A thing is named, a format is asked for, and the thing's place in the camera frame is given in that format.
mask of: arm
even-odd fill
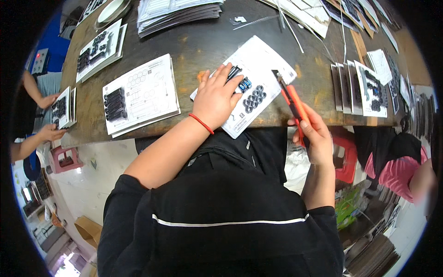
[[[308,210],[323,206],[335,206],[335,168],[332,161],[332,140],[329,130],[321,116],[311,107],[303,104],[312,125],[302,121],[303,133],[308,137],[311,145],[308,156],[311,167],[306,178],[301,197]],[[296,131],[293,141],[299,144],[299,133]]]
[[[221,65],[211,78],[209,70],[206,71],[194,100],[192,113],[212,130],[228,119],[242,97],[233,92],[243,75],[226,83],[231,67],[231,63]],[[124,173],[138,179],[148,189],[160,187],[175,178],[209,134],[203,125],[188,117],[147,147]]]
[[[46,109],[47,107],[52,105],[52,103],[54,103],[54,101],[60,95],[60,94],[53,94],[48,97],[43,97],[42,93],[37,87],[37,83],[35,82],[34,77],[32,77],[32,75],[27,70],[25,70],[25,72],[23,73],[22,81],[26,92],[42,109]]]
[[[58,140],[62,138],[63,134],[66,133],[65,130],[55,130],[56,124],[45,125],[40,132],[25,139],[20,143],[11,143],[11,162],[18,160],[23,160],[27,158],[40,143],[46,140]]]

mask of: pink plastic stool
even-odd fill
[[[68,159],[66,152],[72,152],[72,159]],[[63,154],[65,156],[64,160],[58,160],[58,156]],[[82,161],[78,158],[77,148],[67,148],[62,149],[61,146],[51,150],[51,155],[49,155],[49,164],[51,166],[52,172],[57,174],[65,172],[75,168],[81,168],[83,166]]]
[[[355,165],[357,163],[357,147],[354,142],[346,138],[332,136],[335,145],[345,149],[343,156],[343,168],[335,169],[335,178],[352,184],[354,182]]]

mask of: instruction card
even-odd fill
[[[253,36],[245,42],[223,64],[227,65],[229,62],[233,66],[241,68],[242,71],[238,75],[242,74],[248,77],[252,83],[252,87],[245,91],[228,120],[221,126],[233,139],[236,139],[280,94],[281,86],[271,70],[278,70],[288,85],[294,81],[297,73],[277,52],[257,36]],[[263,86],[266,98],[251,113],[247,113],[243,101],[252,95],[257,86]],[[237,87],[235,92],[241,93],[241,90]],[[197,90],[191,94],[192,100],[196,94]]]
[[[103,96],[122,88],[128,118],[106,121],[116,137],[147,124],[180,114],[171,56],[163,55],[120,76],[103,87]]]

